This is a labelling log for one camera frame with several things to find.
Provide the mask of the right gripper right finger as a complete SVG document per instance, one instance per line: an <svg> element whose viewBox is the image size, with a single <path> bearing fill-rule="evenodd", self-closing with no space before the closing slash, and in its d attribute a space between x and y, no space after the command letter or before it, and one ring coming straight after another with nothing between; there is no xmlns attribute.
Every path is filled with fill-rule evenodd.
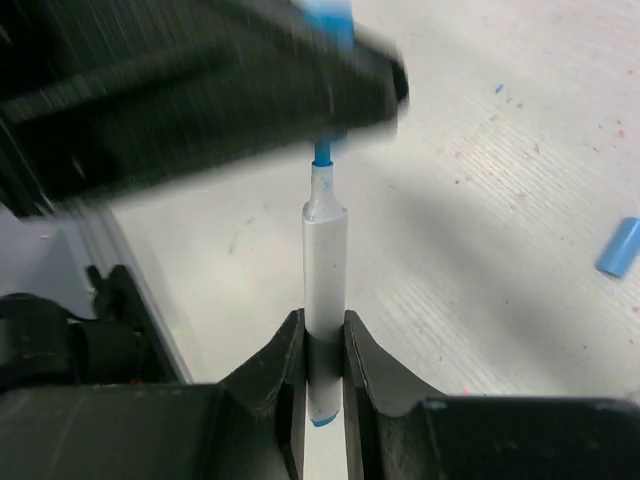
<svg viewBox="0 0 640 480"><path fill-rule="evenodd" d="M613 398L445 395L344 323L351 479L636 479L639 407Z"/></svg>

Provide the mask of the light blue capped marker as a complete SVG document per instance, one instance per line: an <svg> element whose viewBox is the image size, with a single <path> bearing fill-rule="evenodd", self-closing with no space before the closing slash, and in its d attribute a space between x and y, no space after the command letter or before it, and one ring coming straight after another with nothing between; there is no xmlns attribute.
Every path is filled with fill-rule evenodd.
<svg viewBox="0 0 640 480"><path fill-rule="evenodd" d="M331 423L342 407L348 210L334 191L331 143L315 144L310 198L302 209L308 414Z"/></svg>

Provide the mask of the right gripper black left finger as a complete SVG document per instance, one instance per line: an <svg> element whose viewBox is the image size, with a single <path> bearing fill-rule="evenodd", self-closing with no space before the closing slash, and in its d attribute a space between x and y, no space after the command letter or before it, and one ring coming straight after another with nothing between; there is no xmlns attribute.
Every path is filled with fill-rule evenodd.
<svg viewBox="0 0 640 480"><path fill-rule="evenodd" d="M304 316L218 383L46 387L1 398L5 479L299 479Z"/></svg>

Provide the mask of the light blue pen cap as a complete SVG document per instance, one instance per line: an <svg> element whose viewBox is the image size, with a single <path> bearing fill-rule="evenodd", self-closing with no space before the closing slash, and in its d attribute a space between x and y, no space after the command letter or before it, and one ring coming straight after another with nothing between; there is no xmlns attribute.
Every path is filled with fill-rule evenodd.
<svg viewBox="0 0 640 480"><path fill-rule="evenodd" d="M597 271L622 278L626 275L639 253L639 219L624 218L598 258Z"/></svg>

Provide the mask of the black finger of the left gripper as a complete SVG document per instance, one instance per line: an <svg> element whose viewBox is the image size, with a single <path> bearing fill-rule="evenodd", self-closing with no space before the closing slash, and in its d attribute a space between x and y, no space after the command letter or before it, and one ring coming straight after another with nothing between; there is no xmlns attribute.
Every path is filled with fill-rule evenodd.
<svg viewBox="0 0 640 480"><path fill-rule="evenodd" d="M395 125L397 51L294 1L5 1L1 201L101 202L299 142Z"/></svg>

